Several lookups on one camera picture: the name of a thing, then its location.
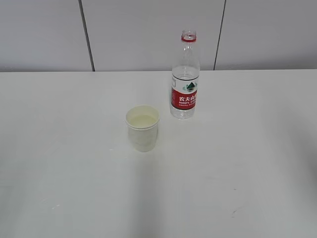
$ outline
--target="white table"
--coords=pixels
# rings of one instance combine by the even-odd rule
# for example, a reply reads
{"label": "white table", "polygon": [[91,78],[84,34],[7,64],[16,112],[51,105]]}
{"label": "white table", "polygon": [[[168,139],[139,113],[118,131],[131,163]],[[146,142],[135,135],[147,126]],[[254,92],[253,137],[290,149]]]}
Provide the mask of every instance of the white table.
{"label": "white table", "polygon": [[[317,70],[0,73],[1,238],[316,238]],[[155,149],[124,116],[161,115]]]}

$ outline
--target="paper cup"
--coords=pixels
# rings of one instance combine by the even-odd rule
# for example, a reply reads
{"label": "paper cup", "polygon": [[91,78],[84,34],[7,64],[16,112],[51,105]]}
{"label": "paper cup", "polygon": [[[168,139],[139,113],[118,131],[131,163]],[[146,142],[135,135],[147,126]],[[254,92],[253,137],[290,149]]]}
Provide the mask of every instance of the paper cup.
{"label": "paper cup", "polygon": [[152,150],[158,138],[158,111],[148,105],[136,106],[128,111],[125,120],[132,146],[140,152]]}

